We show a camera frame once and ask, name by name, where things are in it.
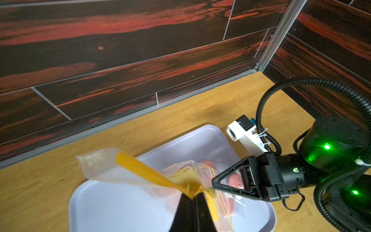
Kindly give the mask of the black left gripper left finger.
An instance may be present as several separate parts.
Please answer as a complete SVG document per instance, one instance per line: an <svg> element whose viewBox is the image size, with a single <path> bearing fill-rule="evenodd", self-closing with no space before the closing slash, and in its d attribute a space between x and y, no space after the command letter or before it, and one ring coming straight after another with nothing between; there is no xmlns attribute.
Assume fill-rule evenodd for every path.
<svg viewBox="0 0 371 232"><path fill-rule="evenodd" d="M182 194L169 232L194 232L195 216L194 201Z"/></svg>

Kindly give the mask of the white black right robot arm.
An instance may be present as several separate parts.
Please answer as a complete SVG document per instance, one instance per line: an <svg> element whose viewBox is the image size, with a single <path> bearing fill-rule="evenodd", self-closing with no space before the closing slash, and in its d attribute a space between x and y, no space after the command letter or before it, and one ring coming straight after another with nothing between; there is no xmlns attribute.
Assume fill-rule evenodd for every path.
<svg viewBox="0 0 371 232"><path fill-rule="evenodd" d="M293 154L275 156L262 142L254 119L241 116L227 133L250 156L212 179L214 189L251 200L284 202L303 188L316 186L325 177L352 164L361 164L369 134L357 124L337 117L321 117L294 142ZM324 194L324 208L351 232L371 229L371 178L352 175Z"/></svg>

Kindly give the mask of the ziploc bag with pink cookies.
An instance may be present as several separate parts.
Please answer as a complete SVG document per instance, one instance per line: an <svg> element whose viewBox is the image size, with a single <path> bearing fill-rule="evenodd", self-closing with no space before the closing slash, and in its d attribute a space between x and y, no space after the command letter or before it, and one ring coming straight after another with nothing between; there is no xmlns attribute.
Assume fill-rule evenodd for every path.
<svg viewBox="0 0 371 232"><path fill-rule="evenodd" d="M190 159L157 170L115 148L97 150L77 159L87 179L138 187L155 200L165 200L167 211L175 208L175 201L169 200L175 193L180 192L192 201L200 194L206 199L206 209L216 229L222 232L233 229L232 195L213 189L212 179L220 172L209 160Z"/></svg>

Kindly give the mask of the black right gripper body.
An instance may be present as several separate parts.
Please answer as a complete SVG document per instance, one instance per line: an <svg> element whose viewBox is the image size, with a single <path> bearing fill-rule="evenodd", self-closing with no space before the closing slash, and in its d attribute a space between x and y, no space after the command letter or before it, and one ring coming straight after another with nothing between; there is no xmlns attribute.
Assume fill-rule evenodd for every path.
<svg viewBox="0 0 371 232"><path fill-rule="evenodd" d="M261 198L266 202L282 201L319 182L319 170L298 154L266 152L257 157L257 164Z"/></svg>

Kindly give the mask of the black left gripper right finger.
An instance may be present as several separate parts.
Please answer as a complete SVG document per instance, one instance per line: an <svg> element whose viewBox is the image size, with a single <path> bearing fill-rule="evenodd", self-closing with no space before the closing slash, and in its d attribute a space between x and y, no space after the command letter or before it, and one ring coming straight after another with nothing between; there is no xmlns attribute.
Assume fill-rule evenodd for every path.
<svg viewBox="0 0 371 232"><path fill-rule="evenodd" d="M199 193L192 201L193 232L216 232L204 193Z"/></svg>

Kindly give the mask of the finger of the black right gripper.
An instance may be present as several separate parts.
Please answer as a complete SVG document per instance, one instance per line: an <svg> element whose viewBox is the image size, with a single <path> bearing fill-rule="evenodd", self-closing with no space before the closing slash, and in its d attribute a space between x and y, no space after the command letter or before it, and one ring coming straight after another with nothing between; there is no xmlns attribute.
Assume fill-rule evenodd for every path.
<svg viewBox="0 0 371 232"><path fill-rule="evenodd" d="M214 177L212 187L251 200L262 200L256 157L247 157Z"/></svg>

